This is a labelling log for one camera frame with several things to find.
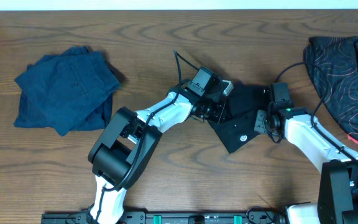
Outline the black Sydro t-shirt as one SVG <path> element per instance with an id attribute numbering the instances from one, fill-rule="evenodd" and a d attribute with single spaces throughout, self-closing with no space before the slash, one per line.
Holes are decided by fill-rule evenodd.
<path id="1" fill-rule="evenodd" d="M 236 152 L 259 135 L 254 130 L 257 113 L 269 104 L 269 88 L 263 85 L 234 84 L 219 123 L 209 122 L 228 153 Z"/>

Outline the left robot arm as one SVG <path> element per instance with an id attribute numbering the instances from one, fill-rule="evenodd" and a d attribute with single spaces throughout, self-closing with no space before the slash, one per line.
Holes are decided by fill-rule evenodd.
<path id="1" fill-rule="evenodd" d="M 155 105 L 117 110 L 88 154 L 96 197 L 87 223 L 117 223 L 124 213 L 127 190 L 143 173 L 162 134 L 191 116 L 220 122 L 232 89 L 232 82 L 201 67 L 193 79 L 180 80 Z"/>

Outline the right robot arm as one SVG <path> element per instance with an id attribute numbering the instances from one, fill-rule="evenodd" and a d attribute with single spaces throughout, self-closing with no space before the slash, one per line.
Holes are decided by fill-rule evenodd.
<path id="1" fill-rule="evenodd" d="M 336 139 L 306 108 L 295 107 L 286 83 L 262 89 L 266 105 L 255 130 L 296 146 L 320 173 L 318 201 L 286 206 L 275 223 L 358 223 L 358 152 Z"/>

